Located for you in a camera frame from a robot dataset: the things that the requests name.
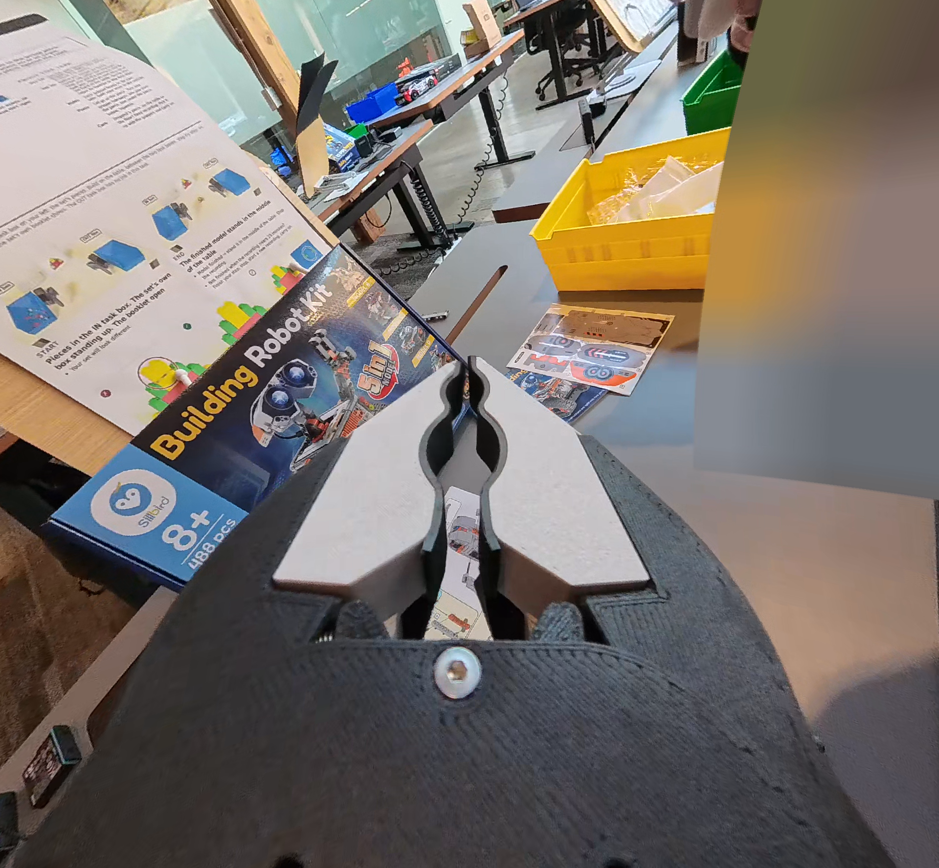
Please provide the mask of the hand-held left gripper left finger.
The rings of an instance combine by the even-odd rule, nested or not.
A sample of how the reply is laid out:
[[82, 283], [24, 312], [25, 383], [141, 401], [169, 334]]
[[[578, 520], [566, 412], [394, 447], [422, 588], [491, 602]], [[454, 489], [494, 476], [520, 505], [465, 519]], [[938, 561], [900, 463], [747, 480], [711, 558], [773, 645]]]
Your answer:
[[453, 452], [466, 365], [455, 361], [356, 429], [316, 492], [272, 580], [365, 601], [423, 639], [447, 556], [440, 472]]

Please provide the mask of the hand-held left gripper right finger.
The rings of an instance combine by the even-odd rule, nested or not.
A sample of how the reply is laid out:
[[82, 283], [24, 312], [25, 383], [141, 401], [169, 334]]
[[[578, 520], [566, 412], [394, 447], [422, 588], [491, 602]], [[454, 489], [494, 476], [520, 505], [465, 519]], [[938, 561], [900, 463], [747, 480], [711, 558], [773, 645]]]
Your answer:
[[650, 574], [581, 436], [477, 356], [469, 358], [480, 492], [476, 589], [495, 640], [529, 616], [642, 590]]

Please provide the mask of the grey desk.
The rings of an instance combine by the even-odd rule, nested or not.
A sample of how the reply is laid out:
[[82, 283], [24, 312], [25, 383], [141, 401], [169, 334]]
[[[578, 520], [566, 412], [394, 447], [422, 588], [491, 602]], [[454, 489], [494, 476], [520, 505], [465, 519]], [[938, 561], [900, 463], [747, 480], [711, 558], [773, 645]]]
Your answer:
[[12, 866], [937, 866], [937, 508], [669, 448], [700, 297], [580, 434], [650, 574], [518, 640], [272, 580], [347, 439], [200, 568]]

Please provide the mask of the green plastic bin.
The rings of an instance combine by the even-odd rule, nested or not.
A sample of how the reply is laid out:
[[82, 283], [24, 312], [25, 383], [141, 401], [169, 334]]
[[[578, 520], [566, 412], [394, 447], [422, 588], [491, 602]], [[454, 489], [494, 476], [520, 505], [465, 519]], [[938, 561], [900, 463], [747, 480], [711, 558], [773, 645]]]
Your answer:
[[707, 65], [682, 99], [688, 135], [733, 125], [743, 75], [728, 49]]

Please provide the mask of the white instruction booklet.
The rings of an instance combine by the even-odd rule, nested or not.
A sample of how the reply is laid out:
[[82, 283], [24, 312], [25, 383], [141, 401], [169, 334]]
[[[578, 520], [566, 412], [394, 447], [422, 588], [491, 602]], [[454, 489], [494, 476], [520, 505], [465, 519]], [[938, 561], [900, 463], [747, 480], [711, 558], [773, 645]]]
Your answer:
[[457, 487], [444, 497], [447, 556], [426, 640], [491, 640], [475, 583], [479, 575], [479, 496]]

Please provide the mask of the blue cover manual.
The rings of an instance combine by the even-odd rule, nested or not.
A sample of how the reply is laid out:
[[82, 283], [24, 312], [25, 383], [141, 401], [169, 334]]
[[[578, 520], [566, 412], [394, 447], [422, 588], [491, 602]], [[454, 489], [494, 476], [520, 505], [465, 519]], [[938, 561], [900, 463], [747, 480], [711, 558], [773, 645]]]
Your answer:
[[510, 369], [506, 378], [561, 420], [572, 423], [609, 394], [603, 388], [554, 378], [524, 369]]

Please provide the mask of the black office chair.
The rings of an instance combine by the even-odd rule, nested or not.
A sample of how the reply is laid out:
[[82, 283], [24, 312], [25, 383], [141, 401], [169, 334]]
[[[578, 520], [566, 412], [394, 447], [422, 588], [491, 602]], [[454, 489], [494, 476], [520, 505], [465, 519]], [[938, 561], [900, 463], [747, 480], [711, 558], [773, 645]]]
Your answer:
[[607, 58], [604, 25], [593, 7], [578, 0], [546, 8], [539, 14], [536, 39], [550, 60], [549, 75], [535, 89], [537, 111], [587, 97], [585, 74], [602, 76]]

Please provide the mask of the blue robot kit box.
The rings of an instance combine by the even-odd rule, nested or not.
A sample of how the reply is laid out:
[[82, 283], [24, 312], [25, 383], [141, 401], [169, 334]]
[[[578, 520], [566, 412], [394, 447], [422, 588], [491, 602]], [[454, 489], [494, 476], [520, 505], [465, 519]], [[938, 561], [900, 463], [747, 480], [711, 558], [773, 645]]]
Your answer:
[[43, 531], [180, 590], [277, 487], [457, 358], [342, 245]]

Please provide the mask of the orange and grey sticker sheet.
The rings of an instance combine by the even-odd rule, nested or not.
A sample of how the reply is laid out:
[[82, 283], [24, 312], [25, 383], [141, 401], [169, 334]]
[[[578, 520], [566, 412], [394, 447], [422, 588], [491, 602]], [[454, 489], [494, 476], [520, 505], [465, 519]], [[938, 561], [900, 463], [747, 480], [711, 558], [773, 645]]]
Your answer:
[[507, 367], [630, 396], [673, 320], [554, 304]]

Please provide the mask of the clear plastic bags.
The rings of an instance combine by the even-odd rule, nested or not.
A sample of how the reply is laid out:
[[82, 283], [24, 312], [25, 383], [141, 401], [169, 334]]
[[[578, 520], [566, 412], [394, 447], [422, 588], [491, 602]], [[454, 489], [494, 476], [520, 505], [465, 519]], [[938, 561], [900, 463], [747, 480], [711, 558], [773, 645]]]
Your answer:
[[711, 215], [715, 211], [723, 162], [708, 168], [690, 167], [669, 156], [644, 181], [630, 172], [624, 186], [587, 211], [592, 225], [610, 225], [657, 218]]

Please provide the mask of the cardboard box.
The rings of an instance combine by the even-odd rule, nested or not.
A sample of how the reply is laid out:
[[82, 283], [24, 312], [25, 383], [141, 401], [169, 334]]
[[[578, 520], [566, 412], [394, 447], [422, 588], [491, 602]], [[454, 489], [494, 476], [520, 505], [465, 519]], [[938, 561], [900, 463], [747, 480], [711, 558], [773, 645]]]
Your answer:
[[487, 0], [470, 0], [463, 4], [463, 9], [470, 26], [461, 31], [461, 50], [467, 60], [472, 60], [495, 48], [502, 32]]

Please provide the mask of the yellow plastic bin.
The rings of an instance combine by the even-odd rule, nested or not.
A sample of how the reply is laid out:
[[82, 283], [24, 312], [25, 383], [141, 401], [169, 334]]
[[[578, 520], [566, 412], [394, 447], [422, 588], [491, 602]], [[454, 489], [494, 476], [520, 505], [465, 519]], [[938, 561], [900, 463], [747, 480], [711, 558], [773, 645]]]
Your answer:
[[584, 160], [535, 223], [531, 236], [559, 290], [703, 289], [714, 206], [614, 221], [669, 161], [696, 176], [723, 164], [729, 127]]

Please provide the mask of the toy race car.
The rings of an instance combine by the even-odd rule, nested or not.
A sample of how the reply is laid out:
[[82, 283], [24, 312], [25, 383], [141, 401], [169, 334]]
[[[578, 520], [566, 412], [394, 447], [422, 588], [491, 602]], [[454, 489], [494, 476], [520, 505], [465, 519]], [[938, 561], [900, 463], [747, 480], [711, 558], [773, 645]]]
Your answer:
[[402, 108], [411, 104], [430, 89], [436, 87], [439, 81], [438, 70], [433, 64], [419, 67], [407, 75], [399, 77], [394, 83], [397, 89], [394, 99], [395, 105]]

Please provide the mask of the blue plastic bin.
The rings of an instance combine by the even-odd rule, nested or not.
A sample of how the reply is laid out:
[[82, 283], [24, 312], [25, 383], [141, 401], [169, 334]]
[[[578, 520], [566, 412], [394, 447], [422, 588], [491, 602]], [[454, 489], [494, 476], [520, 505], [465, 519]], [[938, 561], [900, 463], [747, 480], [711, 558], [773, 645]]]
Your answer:
[[345, 107], [349, 120], [356, 124], [367, 124], [398, 108], [398, 82], [371, 90], [364, 98]]

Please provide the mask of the wooden support post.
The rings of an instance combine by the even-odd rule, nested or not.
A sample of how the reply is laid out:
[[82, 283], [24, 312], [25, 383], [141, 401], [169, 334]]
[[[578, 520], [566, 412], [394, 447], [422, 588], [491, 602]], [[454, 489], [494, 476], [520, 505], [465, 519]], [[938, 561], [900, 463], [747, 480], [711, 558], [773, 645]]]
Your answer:
[[279, 113], [295, 140], [302, 182], [307, 195], [329, 173], [323, 123], [298, 124], [300, 77], [270, 28], [256, 0], [209, 0], [223, 27], [265, 87], [273, 90]]

